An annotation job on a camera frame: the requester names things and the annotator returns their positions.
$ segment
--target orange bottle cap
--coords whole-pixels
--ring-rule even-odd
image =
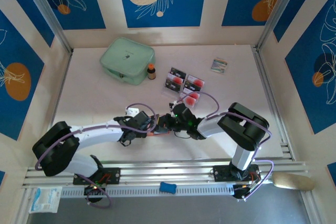
[[[153,70],[154,69],[154,64],[153,63],[148,64],[148,69]]]

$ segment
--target gray floor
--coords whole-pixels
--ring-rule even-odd
[[[89,207],[84,199],[62,199],[57,214],[32,214],[28,223],[303,224],[309,220],[300,192],[264,185],[247,202],[232,196],[116,198],[111,209],[101,210]]]

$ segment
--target small bottle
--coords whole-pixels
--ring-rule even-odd
[[[148,73],[148,78],[150,80],[154,80],[156,78],[154,64],[152,64],[152,63],[148,64],[147,73]]]

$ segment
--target blue sponge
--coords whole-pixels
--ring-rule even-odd
[[[170,194],[176,194],[177,185],[175,184],[167,184],[165,182],[160,183],[160,191]]]

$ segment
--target green pouch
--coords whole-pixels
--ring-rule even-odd
[[[119,81],[139,85],[155,63],[154,49],[126,38],[117,38],[100,58],[104,71]]]

